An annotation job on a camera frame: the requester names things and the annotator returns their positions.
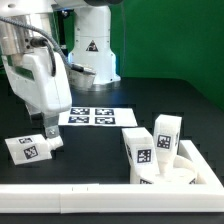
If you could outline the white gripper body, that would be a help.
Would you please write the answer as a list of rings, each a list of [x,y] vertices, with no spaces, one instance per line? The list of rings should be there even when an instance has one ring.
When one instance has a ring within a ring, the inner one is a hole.
[[[64,63],[54,54],[56,75],[52,76],[52,63],[46,49],[35,49],[24,54],[20,66],[13,66],[12,56],[3,56],[3,64],[13,92],[37,111],[55,116],[68,111],[72,105],[70,87]]]

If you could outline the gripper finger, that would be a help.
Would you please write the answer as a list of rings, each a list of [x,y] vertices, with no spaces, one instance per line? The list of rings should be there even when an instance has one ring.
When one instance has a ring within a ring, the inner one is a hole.
[[[43,124],[47,138],[56,138],[60,135],[58,127],[59,116],[43,115]]]

